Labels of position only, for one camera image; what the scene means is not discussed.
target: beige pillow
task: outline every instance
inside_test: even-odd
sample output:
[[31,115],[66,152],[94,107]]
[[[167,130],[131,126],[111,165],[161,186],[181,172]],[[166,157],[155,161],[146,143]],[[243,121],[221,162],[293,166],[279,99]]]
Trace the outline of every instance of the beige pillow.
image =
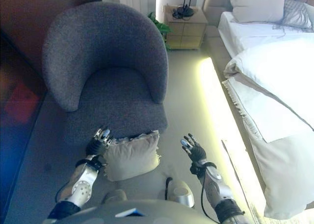
[[158,130],[136,138],[113,139],[104,152],[108,180],[121,181],[155,169],[159,165],[158,140]]
[[284,16],[285,0],[230,0],[238,22],[278,22]]

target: black cord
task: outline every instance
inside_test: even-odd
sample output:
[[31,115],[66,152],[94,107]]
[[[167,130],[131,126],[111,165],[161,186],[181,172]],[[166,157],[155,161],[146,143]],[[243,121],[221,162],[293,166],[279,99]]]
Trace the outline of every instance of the black cord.
[[204,180],[203,180],[203,186],[202,186],[202,192],[201,192],[201,206],[202,206],[202,211],[204,212],[204,214],[206,215],[206,217],[208,217],[209,219],[211,219],[213,222],[220,224],[219,222],[216,222],[213,218],[211,218],[210,216],[208,216],[208,214],[206,213],[205,209],[204,209],[204,205],[203,205],[203,194],[204,194],[204,185],[205,185],[205,179],[206,179],[206,174],[204,174]]
[[168,186],[170,181],[172,181],[172,177],[168,177],[166,180],[165,200],[168,200]]
[[55,197],[54,197],[54,202],[58,202],[57,201],[57,196],[59,195],[60,191],[69,183],[70,181],[68,181],[67,183],[65,183],[58,191],[57,191],[57,194],[55,194]]

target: armchair seat cushion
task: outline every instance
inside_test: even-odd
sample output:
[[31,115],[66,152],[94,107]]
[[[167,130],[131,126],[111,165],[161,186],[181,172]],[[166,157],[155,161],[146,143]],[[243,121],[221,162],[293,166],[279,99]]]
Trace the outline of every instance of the armchair seat cushion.
[[89,77],[78,110],[67,113],[65,142],[84,148],[102,125],[108,126],[115,138],[133,137],[149,130],[163,132],[167,119],[163,104],[152,101],[137,70],[109,67]]

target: bed frame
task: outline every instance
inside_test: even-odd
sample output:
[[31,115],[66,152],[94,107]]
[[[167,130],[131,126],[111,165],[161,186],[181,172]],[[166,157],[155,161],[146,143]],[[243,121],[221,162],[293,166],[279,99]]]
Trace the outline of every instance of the bed frame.
[[[297,0],[297,1],[306,2],[309,5],[314,6],[314,0]],[[225,80],[225,77],[223,76],[223,71],[227,63],[231,60],[231,57],[228,51],[226,50],[222,39],[220,38],[217,26],[219,24],[221,14],[224,11],[232,11],[232,6],[230,4],[230,0],[205,0],[203,11],[209,22],[209,26],[207,26],[206,35],[204,37],[204,47],[205,49],[207,49],[210,57],[212,58],[218,78],[220,82],[222,82]],[[235,118],[236,124],[242,136],[243,142],[246,146],[246,150],[252,161],[252,164],[256,172],[256,175],[259,179],[261,188],[264,191],[265,183],[263,181],[257,161],[255,159],[252,145],[246,133],[246,129],[244,127],[242,117],[238,113],[238,110],[236,109],[235,105],[233,104],[228,94],[227,89],[225,87],[222,87],[222,88],[226,95],[232,114]],[[309,204],[307,208],[313,208],[313,207],[314,207],[314,202]]]

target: robot finger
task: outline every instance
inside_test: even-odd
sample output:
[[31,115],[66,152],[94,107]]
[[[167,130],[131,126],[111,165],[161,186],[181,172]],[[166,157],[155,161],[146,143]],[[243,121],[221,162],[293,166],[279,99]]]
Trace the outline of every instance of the robot finger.
[[194,137],[191,133],[189,133],[188,135],[189,135],[189,137],[192,139],[192,141],[194,142],[194,145],[200,146],[200,144],[198,143],[198,141],[195,139],[195,137]]
[[188,150],[193,149],[193,146],[192,146],[189,142],[187,142],[186,140],[184,140],[184,139],[181,139],[181,144],[182,144],[182,146],[184,146],[184,147],[187,148]]
[[191,145],[194,144],[194,143],[191,141],[191,139],[189,139],[187,136],[184,136],[184,139],[186,139]]
[[184,146],[182,146],[182,149],[187,153],[187,155],[190,156],[192,154],[191,151],[189,149],[185,148]]

